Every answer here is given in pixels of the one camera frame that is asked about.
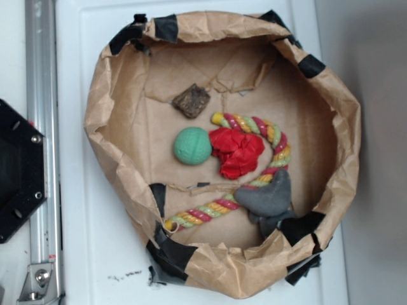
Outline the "black hexagonal robot base plate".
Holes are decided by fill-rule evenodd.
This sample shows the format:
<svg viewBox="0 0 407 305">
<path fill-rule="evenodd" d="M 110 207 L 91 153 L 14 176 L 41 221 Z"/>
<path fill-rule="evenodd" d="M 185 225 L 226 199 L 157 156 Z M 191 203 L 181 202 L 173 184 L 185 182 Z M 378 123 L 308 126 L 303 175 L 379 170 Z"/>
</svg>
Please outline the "black hexagonal robot base plate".
<svg viewBox="0 0 407 305">
<path fill-rule="evenodd" d="M 1 243 L 46 199 L 44 137 L 1 101 Z"/>
</svg>

